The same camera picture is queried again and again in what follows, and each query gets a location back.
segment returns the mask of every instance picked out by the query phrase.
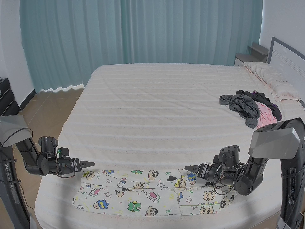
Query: mattress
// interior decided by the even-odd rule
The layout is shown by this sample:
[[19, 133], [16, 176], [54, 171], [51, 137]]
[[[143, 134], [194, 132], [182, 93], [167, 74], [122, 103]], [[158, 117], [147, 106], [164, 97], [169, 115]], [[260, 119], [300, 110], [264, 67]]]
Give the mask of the mattress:
[[[198, 64], [105, 65], [96, 69], [59, 136], [70, 157], [95, 162], [92, 169], [181, 169], [210, 162], [228, 145], [240, 146], [246, 162], [252, 138], [237, 112], [219, 96], [237, 90], [264, 92], [244, 67]], [[296, 100], [277, 103], [283, 120], [301, 117]], [[84, 212], [72, 206], [81, 174], [73, 179], [48, 175], [41, 180], [35, 214], [43, 228], [249, 228], [281, 207], [279, 160], [269, 160], [262, 184], [237, 196], [219, 214], [118, 216]]]

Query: green cartoon character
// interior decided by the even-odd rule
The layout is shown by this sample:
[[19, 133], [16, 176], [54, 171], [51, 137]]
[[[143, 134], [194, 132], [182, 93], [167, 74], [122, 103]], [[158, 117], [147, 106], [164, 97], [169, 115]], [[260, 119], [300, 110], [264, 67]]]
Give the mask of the green cartoon character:
[[129, 211], [135, 212], [135, 211], [140, 211], [141, 209], [141, 204], [138, 203], [137, 201], [132, 201], [128, 203], [128, 208]]
[[143, 170], [132, 170], [132, 173], [135, 174], [142, 174]]

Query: dark gray garment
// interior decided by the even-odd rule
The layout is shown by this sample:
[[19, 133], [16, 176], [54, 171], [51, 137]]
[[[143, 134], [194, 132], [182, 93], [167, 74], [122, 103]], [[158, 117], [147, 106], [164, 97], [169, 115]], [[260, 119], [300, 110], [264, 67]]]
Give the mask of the dark gray garment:
[[257, 126], [257, 119], [260, 117], [260, 110], [256, 102], [247, 95], [235, 94], [223, 95], [219, 98], [221, 105], [229, 105], [229, 109], [239, 113], [240, 117], [246, 119], [246, 125], [250, 128]]

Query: gray headboard frame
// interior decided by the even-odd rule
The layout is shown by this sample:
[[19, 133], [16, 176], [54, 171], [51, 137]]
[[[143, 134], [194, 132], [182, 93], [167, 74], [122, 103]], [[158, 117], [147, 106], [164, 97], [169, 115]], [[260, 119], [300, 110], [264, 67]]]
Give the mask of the gray headboard frame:
[[[305, 60], [305, 55], [304, 54], [300, 53], [298, 50], [294, 49], [293, 47], [289, 46], [288, 44], [284, 43], [283, 41], [281, 41], [281, 40], [279, 40], [275, 37], [272, 37], [267, 63], [270, 64], [270, 62], [271, 62], [274, 42], [277, 42], [277, 43], [283, 45], [285, 48], [289, 49], [290, 51], [292, 51], [293, 53], [295, 53], [296, 55], [300, 56], [302, 59]], [[302, 106], [305, 108], [305, 103], [302, 100], [299, 100], [299, 101], [302, 104]]]

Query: pillow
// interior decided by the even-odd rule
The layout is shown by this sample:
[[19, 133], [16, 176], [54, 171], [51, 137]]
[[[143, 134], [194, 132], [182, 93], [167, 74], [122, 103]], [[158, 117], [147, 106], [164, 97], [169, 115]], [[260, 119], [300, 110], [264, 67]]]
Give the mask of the pillow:
[[299, 100], [298, 91], [274, 67], [268, 63], [245, 62], [242, 66], [253, 73], [271, 92], [277, 102], [284, 99]]

